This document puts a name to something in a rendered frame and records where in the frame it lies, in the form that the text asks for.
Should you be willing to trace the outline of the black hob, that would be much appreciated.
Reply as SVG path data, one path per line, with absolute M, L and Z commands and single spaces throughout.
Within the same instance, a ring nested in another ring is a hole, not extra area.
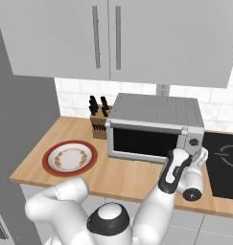
M 233 135 L 205 132 L 202 146 L 213 195 L 233 200 Z

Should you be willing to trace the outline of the wooden knife block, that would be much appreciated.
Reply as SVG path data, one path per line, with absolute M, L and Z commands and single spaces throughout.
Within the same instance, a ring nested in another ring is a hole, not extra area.
M 105 121 L 106 117 L 104 116 L 102 112 L 102 105 L 99 105 L 98 112 L 95 116 L 90 115 L 90 121 L 92 125 L 92 133 L 93 137 L 95 139 L 106 139 L 106 127 L 105 127 Z

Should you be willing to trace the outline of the toaster oven glass door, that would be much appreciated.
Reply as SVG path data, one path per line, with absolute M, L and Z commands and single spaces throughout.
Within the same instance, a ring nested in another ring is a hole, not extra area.
M 180 129 L 113 124 L 106 128 L 106 137 L 109 157 L 164 163 L 171 149 L 184 148 L 186 135 Z

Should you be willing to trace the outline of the grey tall cabinet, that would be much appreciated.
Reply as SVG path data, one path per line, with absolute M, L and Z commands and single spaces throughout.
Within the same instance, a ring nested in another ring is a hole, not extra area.
M 24 188 L 9 180 L 59 117 L 55 81 L 12 73 L 0 30 L 0 214 L 14 245 L 42 245 L 25 214 Z

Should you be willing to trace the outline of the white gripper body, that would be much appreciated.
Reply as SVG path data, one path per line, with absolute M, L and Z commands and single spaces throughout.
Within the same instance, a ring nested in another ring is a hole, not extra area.
M 191 167 L 202 167 L 208 159 L 208 150 L 202 147 L 193 157 Z

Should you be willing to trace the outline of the grey wall outlet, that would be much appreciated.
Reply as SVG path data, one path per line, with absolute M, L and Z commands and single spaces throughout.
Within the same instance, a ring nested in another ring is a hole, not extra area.
M 170 94 L 170 86 L 166 84 L 157 84 L 155 94 L 157 96 L 166 96 Z

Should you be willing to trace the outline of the red rimmed patterned plate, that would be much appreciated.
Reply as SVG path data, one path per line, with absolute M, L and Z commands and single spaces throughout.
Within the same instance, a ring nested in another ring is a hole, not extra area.
M 97 162 L 97 149 L 90 143 L 72 140 L 51 146 L 42 157 L 42 166 L 57 177 L 81 175 Z

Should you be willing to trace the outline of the silver toaster oven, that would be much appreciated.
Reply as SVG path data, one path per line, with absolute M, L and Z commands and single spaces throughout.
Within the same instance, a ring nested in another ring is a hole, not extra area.
M 202 148 L 204 124 L 196 99 L 120 93 L 107 119 L 187 126 L 182 149 L 193 157 Z M 189 145 L 193 138 L 197 146 Z

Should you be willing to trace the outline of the grey wall cupboard door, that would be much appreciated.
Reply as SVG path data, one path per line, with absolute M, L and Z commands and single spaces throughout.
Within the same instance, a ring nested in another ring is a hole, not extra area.
M 115 7 L 121 6 L 121 70 Z M 233 0 L 108 0 L 116 81 L 224 88 L 233 66 Z
M 98 9 L 100 69 L 92 6 Z M 0 29 L 16 75 L 109 79 L 107 0 L 0 0 Z

